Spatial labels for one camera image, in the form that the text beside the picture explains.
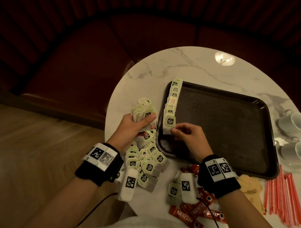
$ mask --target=hand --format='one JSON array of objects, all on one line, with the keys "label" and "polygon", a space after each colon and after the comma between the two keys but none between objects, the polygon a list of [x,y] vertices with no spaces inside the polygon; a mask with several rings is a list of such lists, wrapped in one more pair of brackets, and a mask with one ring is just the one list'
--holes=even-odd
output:
[{"label": "hand", "polygon": [[176,139],[186,143],[198,162],[201,163],[205,157],[213,154],[200,126],[189,123],[176,124],[175,128],[171,129],[171,133],[176,136]]},{"label": "hand", "polygon": [[138,136],[145,135],[146,132],[139,132],[145,126],[151,124],[156,119],[156,114],[153,113],[143,120],[134,123],[133,117],[131,114],[126,114],[123,116],[119,126],[117,127],[114,134],[109,138],[107,143],[114,146],[120,153],[124,153]]}]

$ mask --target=person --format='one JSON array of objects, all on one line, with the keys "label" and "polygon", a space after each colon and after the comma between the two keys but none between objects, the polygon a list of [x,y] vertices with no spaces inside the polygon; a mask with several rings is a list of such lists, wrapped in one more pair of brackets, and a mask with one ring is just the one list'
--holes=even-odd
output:
[{"label": "person", "polygon": [[[140,122],[134,123],[131,114],[124,115],[118,128],[111,138],[106,142],[120,153],[131,145],[132,141],[143,133],[139,131],[153,122],[155,114],[149,115]],[[183,140],[189,150],[194,154],[196,160],[202,163],[204,159],[213,155],[206,136],[200,126],[189,123],[179,123],[171,130],[175,137]],[[53,199],[44,205],[30,220],[24,228],[72,228],[76,227],[84,215],[88,203],[94,196],[98,186],[91,180],[74,177]],[[248,201],[245,195],[236,189],[218,198],[218,203],[231,228],[271,228],[265,218]],[[151,219],[147,217],[129,217],[109,226],[117,227],[186,227],[179,223],[163,219]]]}]

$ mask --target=wire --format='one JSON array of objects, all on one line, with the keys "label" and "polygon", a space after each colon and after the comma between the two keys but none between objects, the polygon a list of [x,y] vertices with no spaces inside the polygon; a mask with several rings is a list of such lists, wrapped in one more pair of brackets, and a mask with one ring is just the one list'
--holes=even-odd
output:
[{"label": "wire", "polygon": [[102,201],[100,201],[99,202],[99,204],[97,204],[93,209],[92,209],[92,211],[90,211],[90,213],[89,214],[87,214],[87,216],[86,217],[84,217],[84,219],[77,225],[77,227],[79,226],[79,225],[81,225],[92,213],[93,213],[93,211],[95,211],[95,209],[100,205],[100,204],[102,204],[102,202],[103,201],[105,201],[107,198],[109,198],[110,196],[115,196],[115,195],[117,195],[118,193],[112,193],[112,194],[110,194],[110,195],[108,195],[108,196],[106,196]]},{"label": "wire", "polygon": [[206,202],[205,202],[204,200],[202,200],[200,197],[197,197],[197,199],[200,200],[200,201],[202,201],[202,202],[206,205],[206,207],[207,207],[208,210],[210,211],[210,214],[211,214],[211,216],[212,216],[212,218],[213,218],[213,220],[214,220],[214,222],[215,222],[217,228],[219,228],[219,225],[217,224],[217,222],[216,222],[216,220],[215,220],[215,217],[213,216],[213,213],[212,213],[212,211],[210,210],[210,208],[208,207],[208,205],[206,204]]}]

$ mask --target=ceramic cup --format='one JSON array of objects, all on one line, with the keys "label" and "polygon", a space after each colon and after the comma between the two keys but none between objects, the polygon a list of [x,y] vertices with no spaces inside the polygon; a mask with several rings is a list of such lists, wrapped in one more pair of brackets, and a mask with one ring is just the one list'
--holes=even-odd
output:
[{"label": "ceramic cup", "polygon": [[287,133],[301,133],[301,113],[295,112],[281,117],[278,126]]},{"label": "ceramic cup", "polygon": [[301,142],[283,145],[281,148],[281,155],[289,163],[301,165]]}]

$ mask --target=wooden floor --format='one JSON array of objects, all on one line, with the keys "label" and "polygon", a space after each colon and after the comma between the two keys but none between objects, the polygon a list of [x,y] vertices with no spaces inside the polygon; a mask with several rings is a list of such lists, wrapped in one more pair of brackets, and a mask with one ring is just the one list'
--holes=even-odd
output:
[{"label": "wooden floor", "polygon": [[[102,130],[0,104],[0,227],[21,227],[103,142]],[[86,213],[114,190],[115,184],[104,183]],[[123,207],[111,197],[80,227],[112,224]]]}]

